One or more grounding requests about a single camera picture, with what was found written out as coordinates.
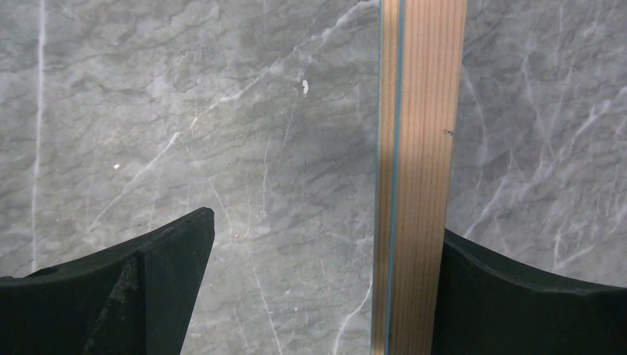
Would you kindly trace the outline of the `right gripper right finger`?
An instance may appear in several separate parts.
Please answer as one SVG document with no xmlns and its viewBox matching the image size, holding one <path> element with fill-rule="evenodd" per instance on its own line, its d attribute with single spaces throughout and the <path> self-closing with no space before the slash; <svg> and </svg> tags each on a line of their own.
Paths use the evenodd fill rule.
<svg viewBox="0 0 627 355">
<path fill-rule="evenodd" d="M 563 277 L 444 235 L 434 354 L 626 352 L 626 290 Z"/>
</svg>

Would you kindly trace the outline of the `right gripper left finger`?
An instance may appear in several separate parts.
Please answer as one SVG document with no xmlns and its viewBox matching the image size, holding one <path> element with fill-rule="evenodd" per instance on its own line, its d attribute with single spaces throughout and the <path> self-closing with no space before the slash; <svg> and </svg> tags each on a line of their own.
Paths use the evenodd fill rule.
<svg viewBox="0 0 627 355">
<path fill-rule="evenodd" d="M 179 354 L 215 237 L 199 208 L 85 257 L 1 279 L 3 354 Z"/>
</svg>

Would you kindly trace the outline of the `blue wooden picture frame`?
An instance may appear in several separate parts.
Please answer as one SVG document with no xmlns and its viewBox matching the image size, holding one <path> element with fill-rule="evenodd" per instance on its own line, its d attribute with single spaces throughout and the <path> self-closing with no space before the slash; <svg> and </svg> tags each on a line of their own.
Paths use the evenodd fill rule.
<svg viewBox="0 0 627 355">
<path fill-rule="evenodd" d="M 429 354 L 465 1 L 383 1 L 372 354 Z"/>
</svg>

